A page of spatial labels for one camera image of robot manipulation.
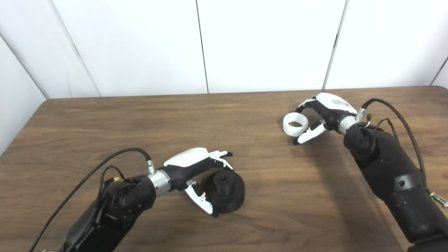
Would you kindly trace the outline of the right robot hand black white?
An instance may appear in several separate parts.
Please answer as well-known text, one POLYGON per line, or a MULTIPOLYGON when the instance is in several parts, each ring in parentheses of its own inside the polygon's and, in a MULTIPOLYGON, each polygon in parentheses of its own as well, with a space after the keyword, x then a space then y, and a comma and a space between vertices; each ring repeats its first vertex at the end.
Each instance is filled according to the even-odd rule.
POLYGON ((314 110, 320 115, 321 120, 316 121, 306 131, 296 136, 293 139, 294 145, 301 145, 325 131, 336 131, 345 135, 347 130, 357 123, 357 110, 334 94, 321 92, 312 99, 306 99, 295 111, 301 114, 304 109, 314 110))

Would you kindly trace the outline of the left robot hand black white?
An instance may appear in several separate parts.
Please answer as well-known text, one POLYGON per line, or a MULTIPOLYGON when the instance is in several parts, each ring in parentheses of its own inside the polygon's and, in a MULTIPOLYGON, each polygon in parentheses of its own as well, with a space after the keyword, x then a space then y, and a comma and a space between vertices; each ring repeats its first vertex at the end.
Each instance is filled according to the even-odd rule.
POLYGON ((226 150, 215 150, 210 153, 204 147, 194 147, 171 157, 159 170, 168 176, 169 192, 185 191, 190 199, 207 214, 218 217, 219 211, 209 201, 203 187, 192 179, 211 168, 233 171, 233 167, 224 159, 224 157, 232 155, 226 150))

